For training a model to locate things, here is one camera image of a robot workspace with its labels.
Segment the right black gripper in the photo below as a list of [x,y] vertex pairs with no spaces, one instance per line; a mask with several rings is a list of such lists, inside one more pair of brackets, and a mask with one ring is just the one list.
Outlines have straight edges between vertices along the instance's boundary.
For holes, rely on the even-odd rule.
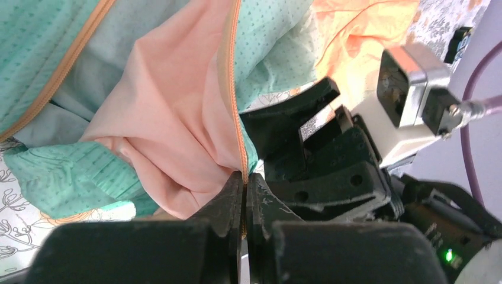
[[308,139],[300,134],[339,95],[325,77],[290,99],[240,115],[258,158],[267,158],[266,183],[306,221],[397,220],[404,205],[360,116],[341,106]]

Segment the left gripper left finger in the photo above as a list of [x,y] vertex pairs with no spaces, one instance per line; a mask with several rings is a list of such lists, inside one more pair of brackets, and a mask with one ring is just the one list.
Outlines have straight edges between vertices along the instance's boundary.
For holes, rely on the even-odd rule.
[[45,240],[25,283],[239,283],[243,180],[185,221],[76,222]]

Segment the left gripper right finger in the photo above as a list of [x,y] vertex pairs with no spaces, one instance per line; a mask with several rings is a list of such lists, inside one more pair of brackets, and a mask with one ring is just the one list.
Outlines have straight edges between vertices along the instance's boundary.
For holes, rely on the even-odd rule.
[[307,222],[260,174],[247,186],[252,283],[447,283],[430,243],[400,222]]

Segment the orange and teal jacket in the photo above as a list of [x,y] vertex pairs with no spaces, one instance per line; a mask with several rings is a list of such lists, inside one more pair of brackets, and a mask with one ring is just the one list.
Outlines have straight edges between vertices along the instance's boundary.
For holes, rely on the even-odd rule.
[[355,94],[418,1],[2,1],[1,138],[54,218],[117,202],[185,219],[258,162],[260,95],[335,79]]

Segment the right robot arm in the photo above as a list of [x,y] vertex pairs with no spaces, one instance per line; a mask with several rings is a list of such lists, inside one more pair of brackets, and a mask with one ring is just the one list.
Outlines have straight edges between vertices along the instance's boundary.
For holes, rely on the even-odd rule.
[[457,185],[392,177],[360,115],[321,80],[241,119],[263,160],[247,190],[257,283],[500,283],[501,222]]

